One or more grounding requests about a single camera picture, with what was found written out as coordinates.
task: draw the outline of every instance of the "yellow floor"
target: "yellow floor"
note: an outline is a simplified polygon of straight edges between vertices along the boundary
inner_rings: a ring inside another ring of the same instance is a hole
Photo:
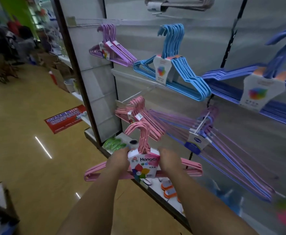
[[[106,158],[84,136],[85,122],[53,134],[44,119],[81,102],[52,83],[43,67],[25,65],[0,83],[0,181],[20,217],[18,234],[55,234],[90,186],[86,169]],[[44,145],[45,153],[35,136]],[[129,180],[119,181],[112,234],[190,234]]]

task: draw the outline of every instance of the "bundle of blue hangers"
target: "bundle of blue hangers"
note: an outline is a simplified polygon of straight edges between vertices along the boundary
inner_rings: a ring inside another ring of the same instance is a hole
[[[158,35],[166,36],[164,48],[161,57],[167,58],[178,54],[180,44],[184,36],[184,27],[182,24],[163,25],[158,31]],[[274,45],[286,37],[286,31],[278,33],[270,39],[266,45]],[[147,60],[141,60],[133,64],[134,71],[156,80],[155,70],[148,65],[153,63],[156,55]],[[166,86],[187,97],[197,101],[203,101],[211,93],[222,97],[228,101],[238,104],[243,94],[243,90],[229,86],[221,82],[222,80],[231,79],[239,76],[247,76],[252,74],[258,67],[267,67],[264,73],[265,78],[275,78],[281,72],[282,65],[286,62],[286,45],[281,48],[275,57],[268,63],[256,63],[244,68],[225,71],[217,69],[208,71],[202,77],[196,76],[189,67],[187,60],[184,57],[174,58],[171,60],[172,65],[178,71],[181,78],[188,83],[191,83],[195,89],[188,88],[175,81],[167,82]],[[270,101],[260,111],[260,114],[266,115],[276,121],[286,124],[286,104],[278,101]]]

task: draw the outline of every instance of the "red sign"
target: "red sign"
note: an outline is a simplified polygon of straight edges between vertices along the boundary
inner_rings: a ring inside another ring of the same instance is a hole
[[[51,118],[45,119],[44,121],[49,126],[51,131],[56,134],[70,126],[82,121],[80,114],[86,111],[85,106],[80,105],[67,110],[61,114],[55,115]]]

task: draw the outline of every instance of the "person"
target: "person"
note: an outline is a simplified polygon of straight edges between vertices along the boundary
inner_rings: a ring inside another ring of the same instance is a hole
[[[110,235],[118,178],[129,167],[128,151],[124,148],[111,155],[106,169],[71,210],[57,235]],[[161,170],[174,185],[193,234],[258,234],[184,172],[176,153],[165,148],[159,148],[159,153]]]

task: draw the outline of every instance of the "forearm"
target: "forearm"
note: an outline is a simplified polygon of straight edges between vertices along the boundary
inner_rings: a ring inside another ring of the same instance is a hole
[[[57,235],[110,235],[119,172],[105,169],[74,206]]]
[[[183,170],[169,173],[194,234],[257,234],[219,198],[201,187]]]

